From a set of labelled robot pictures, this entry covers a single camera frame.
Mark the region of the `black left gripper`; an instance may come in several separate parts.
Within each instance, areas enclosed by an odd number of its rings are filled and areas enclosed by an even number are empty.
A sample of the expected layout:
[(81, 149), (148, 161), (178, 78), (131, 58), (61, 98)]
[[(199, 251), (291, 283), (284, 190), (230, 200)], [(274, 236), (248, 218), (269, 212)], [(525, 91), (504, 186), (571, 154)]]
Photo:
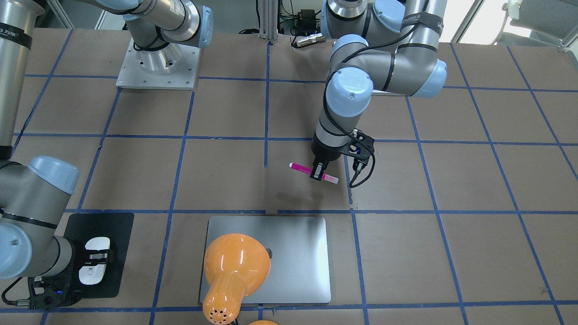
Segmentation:
[(326, 164), (337, 160), (341, 156), (341, 150), (343, 148), (343, 145), (338, 147), (328, 146), (324, 144), (324, 142), (322, 142), (318, 136), (314, 135), (311, 144), (314, 160), (312, 163), (310, 178), (316, 181), (322, 181), (324, 177), (324, 171), (326, 170)]

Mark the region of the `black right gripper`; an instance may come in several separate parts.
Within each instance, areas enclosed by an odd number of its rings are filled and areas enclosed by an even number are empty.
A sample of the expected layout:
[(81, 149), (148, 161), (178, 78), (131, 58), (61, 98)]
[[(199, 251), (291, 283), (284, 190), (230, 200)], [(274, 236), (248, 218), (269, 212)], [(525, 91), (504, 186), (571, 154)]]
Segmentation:
[[(81, 259), (85, 255), (87, 240), (67, 239), (64, 237), (54, 237), (54, 239), (59, 247), (58, 259), (54, 266), (54, 276), (70, 272), (73, 280), (79, 280), (82, 267)], [(113, 253), (89, 252), (84, 261), (85, 263), (111, 263), (113, 261)]]

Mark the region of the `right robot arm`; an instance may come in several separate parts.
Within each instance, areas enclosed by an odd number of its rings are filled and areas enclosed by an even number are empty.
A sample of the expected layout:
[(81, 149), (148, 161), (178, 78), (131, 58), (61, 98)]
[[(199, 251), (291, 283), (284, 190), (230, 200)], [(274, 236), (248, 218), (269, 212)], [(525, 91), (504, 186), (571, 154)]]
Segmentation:
[[(191, 0), (91, 0), (89, 4), (152, 25), (169, 44), (208, 47), (214, 15)], [(12, 160), (12, 138), (23, 78), (44, 0), (1, 2), (1, 278), (55, 276), (74, 259), (74, 248), (54, 236), (75, 191), (79, 170), (66, 161), (36, 156)]]

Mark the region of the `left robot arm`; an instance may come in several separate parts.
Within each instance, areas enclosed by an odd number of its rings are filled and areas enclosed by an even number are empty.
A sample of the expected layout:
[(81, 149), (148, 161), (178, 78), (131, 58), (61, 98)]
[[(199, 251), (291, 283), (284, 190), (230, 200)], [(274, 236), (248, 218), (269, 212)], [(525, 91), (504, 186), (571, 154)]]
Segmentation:
[(374, 91), (435, 97), (447, 78), (437, 56), (445, 0), (325, 0), (322, 35), (334, 39), (323, 103), (312, 136), (310, 177), (322, 180), (331, 161), (353, 158), (354, 175), (375, 163), (374, 139), (357, 123)]

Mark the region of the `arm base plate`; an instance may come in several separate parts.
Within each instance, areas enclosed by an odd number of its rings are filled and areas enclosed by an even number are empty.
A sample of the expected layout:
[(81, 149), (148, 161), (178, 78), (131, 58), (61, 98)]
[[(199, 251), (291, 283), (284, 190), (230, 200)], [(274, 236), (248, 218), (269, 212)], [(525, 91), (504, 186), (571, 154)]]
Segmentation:
[(131, 40), (116, 86), (134, 90), (194, 90), (201, 49), (170, 43), (158, 51), (137, 51)]

